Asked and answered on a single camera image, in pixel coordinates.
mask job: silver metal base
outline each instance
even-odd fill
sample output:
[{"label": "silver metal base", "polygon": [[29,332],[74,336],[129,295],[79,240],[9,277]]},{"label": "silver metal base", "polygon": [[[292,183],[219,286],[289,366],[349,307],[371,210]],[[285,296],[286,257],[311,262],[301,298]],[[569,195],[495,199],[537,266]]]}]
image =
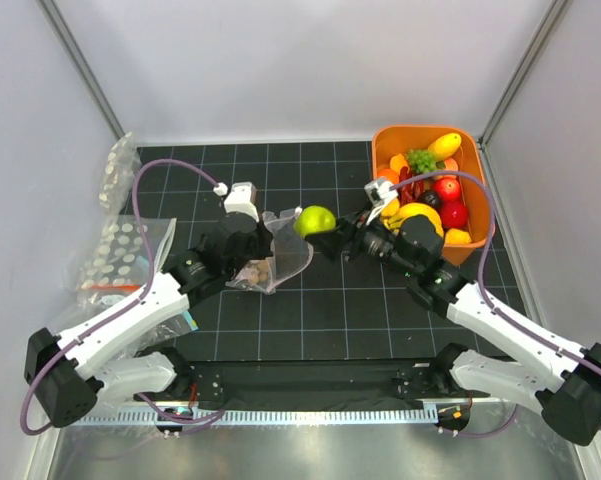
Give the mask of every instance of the silver metal base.
[{"label": "silver metal base", "polygon": [[[489,431],[511,406],[476,403],[471,431]],[[522,412],[487,440],[440,435],[431,425],[220,427],[179,439],[143,441],[146,427],[64,429],[49,479],[154,480],[580,480],[573,448]]]},{"label": "silver metal base", "polygon": [[[196,410],[193,418],[201,418],[212,411]],[[123,406],[115,417],[99,418],[87,416],[76,422],[76,427],[143,427],[175,426],[173,422],[158,420],[158,414],[146,405]],[[425,405],[422,410],[396,410],[385,412],[243,412],[227,411],[215,424],[224,427],[283,427],[318,425],[392,425],[405,423],[437,423],[436,405]]]}]

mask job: fruit bowl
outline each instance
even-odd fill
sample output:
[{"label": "fruit bowl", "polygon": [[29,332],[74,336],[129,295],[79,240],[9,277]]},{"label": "fruit bowl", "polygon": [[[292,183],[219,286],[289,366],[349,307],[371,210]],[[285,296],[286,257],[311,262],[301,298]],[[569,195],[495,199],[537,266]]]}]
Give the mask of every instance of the fruit bowl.
[{"label": "fruit bowl", "polygon": [[[462,139],[461,147],[454,155],[458,169],[484,183],[480,155],[473,138],[454,127],[429,125],[392,125],[376,133],[371,147],[373,178],[377,178],[379,171],[389,168],[394,155],[411,149],[426,149],[436,139],[448,133],[457,133]],[[482,190],[468,179],[458,178],[458,181],[462,187],[462,201],[469,210],[466,230],[471,235],[472,243],[445,245],[443,255],[454,265],[460,265],[475,249],[483,247],[489,230],[489,206]]]}]

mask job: translucent plastic bag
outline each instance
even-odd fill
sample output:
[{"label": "translucent plastic bag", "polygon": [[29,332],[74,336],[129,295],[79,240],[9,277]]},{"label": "translucent plastic bag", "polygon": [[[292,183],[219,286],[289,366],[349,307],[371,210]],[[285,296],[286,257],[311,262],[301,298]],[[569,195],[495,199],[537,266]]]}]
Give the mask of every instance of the translucent plastic bag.
[{"label": "translucent plastic bag", "polygon": [[134,135],[129,132],[116,142],[107,157],[98,195],[105,212],[114,215],[122,210],[140,166]]},{"label": "translucent plastic bag", "polygon": [[[142,219],[158,272],[167,259],[175,235],[175,219]],[[76,292],[75,304],[52,322],[58,333],[74,327],[115,305],[141,288],[149,278],[149,262],[135,217],[111,216],[93,250],[83,257],[78,274],[70,284]],[[196,330],[188,312],[178,315],[145,333],[115,358],[128,358],[155,343]]]},{"label": "translucent plastic bag", "polygon": [[313,247],[293,229],[301,209],[284,210],[280,217],[264,212],[265,227],[273,234],[273,257],[249,262],[227,286],[272,294],[276,287],[307,268],[313,258]]},{"label": "translucent plastic bag", "polygon": [[[171,249],[176,220],[144,218],[142,223],[158,272]],[[96,292],[134,291],[148,279],[149,262],[145,249],[134,216],[108,217],[96,247],[80,269],[75,290],[82,298]]]}]

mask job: black grid mat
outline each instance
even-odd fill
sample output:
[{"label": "black grid mat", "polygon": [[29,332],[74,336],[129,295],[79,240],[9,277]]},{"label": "black grid mat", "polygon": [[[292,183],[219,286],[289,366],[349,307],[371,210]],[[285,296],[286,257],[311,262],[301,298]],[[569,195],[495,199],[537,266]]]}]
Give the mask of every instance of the black grid mat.
[{"label": "black grid mat", "polygon": [[[175,158],[198,166],[227,185],[251,181],[258,208],[312,204],[338,215],[360,208],[371,178],[368,142],[145,147],[143,163]],[[185,169],[147,172],[140,185],[143,217],[178,219],[172,251],[197,244],[222,214],[206,182]],[[480,252],[464,264],[475,275]],[[485,272],[488,288],[524,312],[502,237],[494,240]],[[485,355],[502,354],[473,332],[430,314],[404,290],[404,277],[369,259],[311,265],[273,295],[226,290],[192,309],[200,330],[175,340],[191,361],[310,360],[432,357],[449,342]]]}]

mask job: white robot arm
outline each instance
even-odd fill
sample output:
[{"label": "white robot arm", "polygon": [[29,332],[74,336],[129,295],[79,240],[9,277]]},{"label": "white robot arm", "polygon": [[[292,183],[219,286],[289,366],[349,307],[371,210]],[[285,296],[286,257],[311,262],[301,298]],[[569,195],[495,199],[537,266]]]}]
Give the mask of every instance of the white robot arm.
[{"label": "white robot arm", "polygon": [[[384,202],[388,195],[373,197]],[[144,300],[103,326],[77,347],[43,379],[36,396],[56,427],[70,425],[98,401],[128,398],[137,392],[171,392],[181,397],[193,382],[192,372],[175,349],[109,361],[125,345],[173,315],[224,288],[245,264],[271,255],[271,234],[253,205],[251,184],[236,184],[225,200],[227,214],[200,246],[178,255],[157,273]],[[431,362],[428,376],[441,392],[477,390],[513,401],[541,415],[564,438],[587,445],[601,427],[601,377],[572,359],[522,334],[485,305],[478,285],[441,258],[442,240],[424,216],[407,219],[400,233],[388,232],[365,209],[337,219],[335,228],[310,232],[309,226],[333,225],[307,218],[297,220],[297,232],[332,259],[348,249],[376,258],[405,274],[407,291],[424,308],[476,332],[518,363],[484,357],[456,344],[445,347]],[[139,292],[77,327],[53,337],[47,329],[31,336],[25,378],[29,383],[45,362],[90,325],[133,302]],[[590,349],[547,331],[494,297],[497,307],[561,349],[578,352],[601,367],[601,345]]]},{"label": "white robot arm", "polygon": [[[29,338],[25,379],[31,383],[42,367],[70,342],[69,350],[42,379],[36,397],[55,427],[70,425],[98,402],[129,398],[139,392],[172,392],[177,398],[192,384],[192,371],[175,349],[147,356],[111,360],[116,353],[161,322],[225,288],[251,260],[272,255],[273,236],[254,205],[251,183],[237,183],[224,201],[226,214],[200,245],[176,255],[157,272],[151,290],[138,302],[134,292],[99,315],[52,336],[43,328]],[[83,338],[93,325],[129,308]]]}]

